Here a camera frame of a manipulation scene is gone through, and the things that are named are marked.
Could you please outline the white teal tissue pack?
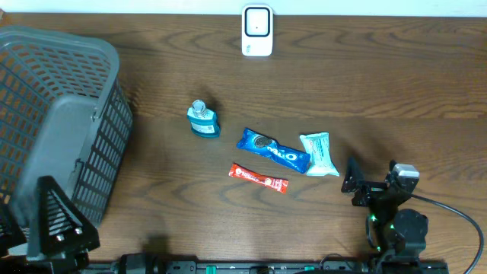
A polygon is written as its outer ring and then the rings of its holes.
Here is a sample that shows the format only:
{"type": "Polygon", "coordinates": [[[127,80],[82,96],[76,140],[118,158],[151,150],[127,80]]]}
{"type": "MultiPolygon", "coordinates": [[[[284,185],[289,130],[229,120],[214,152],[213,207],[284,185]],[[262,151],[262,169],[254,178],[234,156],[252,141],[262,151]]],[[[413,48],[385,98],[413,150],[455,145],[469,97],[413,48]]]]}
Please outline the white teal tissue pack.
{"type": "Polygon", "coordinates": [[[306,173],[307,176],[339,176],[339,172],[330,157],[328,132],[300,135],[300,140],[305,151],[310,155],[310,166],[306,173]]]}

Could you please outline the red snack stick packet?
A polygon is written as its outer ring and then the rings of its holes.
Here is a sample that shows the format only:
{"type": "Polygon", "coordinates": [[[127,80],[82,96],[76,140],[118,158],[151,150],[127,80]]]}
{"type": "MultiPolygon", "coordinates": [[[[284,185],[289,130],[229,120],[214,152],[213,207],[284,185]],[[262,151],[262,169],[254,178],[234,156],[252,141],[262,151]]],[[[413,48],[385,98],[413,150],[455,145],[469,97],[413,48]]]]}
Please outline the red snack stick packet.
{"type": "Polygon", "coordinates": [[[257,183],[261,186],[265,186],[267,188],[275,190],[281,194],[287,193],[287,189],[288,189],[287,180],[258,174],[238,164],[232,164],[228,176],[257,183]]]}

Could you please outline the blue Oreo cookie pack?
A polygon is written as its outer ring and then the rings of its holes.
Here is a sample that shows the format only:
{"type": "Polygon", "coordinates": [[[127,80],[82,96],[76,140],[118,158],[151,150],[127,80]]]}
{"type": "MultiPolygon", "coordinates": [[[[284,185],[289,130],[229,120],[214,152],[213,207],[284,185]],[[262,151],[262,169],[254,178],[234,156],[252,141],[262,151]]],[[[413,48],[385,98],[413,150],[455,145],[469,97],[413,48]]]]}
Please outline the blue Oreo cookie pack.
{"type": "Polygon", "coordinates": [[[279,144],[275,139],[245,128],[237,148],[269,158],[277,164],[305,174],[310,164],[310,155],[306,152],[279,144]]]}

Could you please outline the blue mouthwash bottle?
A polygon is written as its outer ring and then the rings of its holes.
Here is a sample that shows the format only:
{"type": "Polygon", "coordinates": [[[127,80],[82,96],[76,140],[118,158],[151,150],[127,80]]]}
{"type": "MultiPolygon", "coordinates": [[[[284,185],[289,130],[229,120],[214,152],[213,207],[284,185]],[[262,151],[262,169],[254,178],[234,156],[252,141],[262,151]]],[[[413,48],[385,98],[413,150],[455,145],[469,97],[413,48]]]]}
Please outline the blue mouthwash bottle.
{"type": "Polygon", "coordinates": [[[195,135],[208,139],[220,136],[217,113],[208,109],[203,100],[193,101],[187,110],[187,119],[195,135]]]}

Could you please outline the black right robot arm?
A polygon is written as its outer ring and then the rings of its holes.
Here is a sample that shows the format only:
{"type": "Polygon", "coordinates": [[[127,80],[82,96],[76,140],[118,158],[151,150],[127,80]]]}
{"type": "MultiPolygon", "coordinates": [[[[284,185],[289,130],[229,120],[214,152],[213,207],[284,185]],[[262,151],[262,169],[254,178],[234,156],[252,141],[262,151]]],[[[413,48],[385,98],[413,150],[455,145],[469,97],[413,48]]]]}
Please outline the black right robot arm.
{"type": "Polygon", "coordinates": [[[419,182],[419,171],[410,164],[390,162],[384,181],[368,181],[354,158],[349,158],[341,188],[353,193],[352,205],[366,207],[369,244],[386,261],[415,261],[425,249],[428,218],[413,209],[399,209],[419,182]]]}

